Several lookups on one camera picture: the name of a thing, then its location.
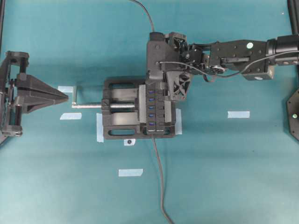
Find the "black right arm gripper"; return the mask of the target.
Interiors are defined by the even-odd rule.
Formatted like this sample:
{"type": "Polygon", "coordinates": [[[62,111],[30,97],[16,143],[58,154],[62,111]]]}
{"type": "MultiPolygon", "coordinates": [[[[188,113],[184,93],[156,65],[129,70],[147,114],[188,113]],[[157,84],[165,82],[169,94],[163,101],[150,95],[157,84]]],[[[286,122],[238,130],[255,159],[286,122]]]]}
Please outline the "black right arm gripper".
{"type": "Polygon", "coordinates": [[[165,42],[172,48],[173,56],[163,59],[161,89],[166,101],[184,101],[191,84],[191,74],[210,74],[208,65],[210,44],[187,43],[186,35],[171,32],[164,34],[165,42]]]}

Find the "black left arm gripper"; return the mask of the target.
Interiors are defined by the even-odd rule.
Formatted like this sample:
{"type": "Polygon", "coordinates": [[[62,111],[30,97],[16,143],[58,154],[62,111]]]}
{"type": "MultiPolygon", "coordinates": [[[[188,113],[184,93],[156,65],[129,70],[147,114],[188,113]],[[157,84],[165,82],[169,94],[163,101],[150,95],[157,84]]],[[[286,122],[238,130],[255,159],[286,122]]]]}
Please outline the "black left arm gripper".
{"type": "Polygon", "coordinates": [[[29,54],[6,52],[0,65],[0,134],[5,137],[22,135],[21,113],[31,113],[68,101],[68,96],[32,75],[26,74],[29,54]],[[11,66],[20,68],[17,79],[10,78],[11,66]],[[17,87],[16,106],[14,88],[17,87]]]}

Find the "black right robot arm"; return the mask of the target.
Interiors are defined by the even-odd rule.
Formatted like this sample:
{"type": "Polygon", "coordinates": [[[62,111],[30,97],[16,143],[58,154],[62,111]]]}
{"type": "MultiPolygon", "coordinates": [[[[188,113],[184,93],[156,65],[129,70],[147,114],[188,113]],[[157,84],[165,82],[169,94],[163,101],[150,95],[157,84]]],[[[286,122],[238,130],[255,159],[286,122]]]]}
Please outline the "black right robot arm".
{"type": "Polygon", "coordinates": [[[170,102],[183,101],[192,78],[205,82],[238,75],[249,81],[274,78],[274,67],[299,62],[298,35],[280,36],[266,41],[235,40],[188,44],[184,34],[165,36],[171,50],[155,64],[162,80],[148,88],[148,96],[170,102]]]}

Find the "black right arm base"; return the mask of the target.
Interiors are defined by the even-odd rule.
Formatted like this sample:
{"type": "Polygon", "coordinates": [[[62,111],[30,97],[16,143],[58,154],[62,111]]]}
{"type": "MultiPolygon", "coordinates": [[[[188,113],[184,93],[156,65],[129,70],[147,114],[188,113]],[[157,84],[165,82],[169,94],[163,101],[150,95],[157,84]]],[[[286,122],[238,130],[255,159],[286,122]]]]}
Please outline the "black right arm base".
{"type": "Polygon", "coordinates": [[[290,134],[299,140],[299,90],[297,89],[286,102],[290,134]]]}

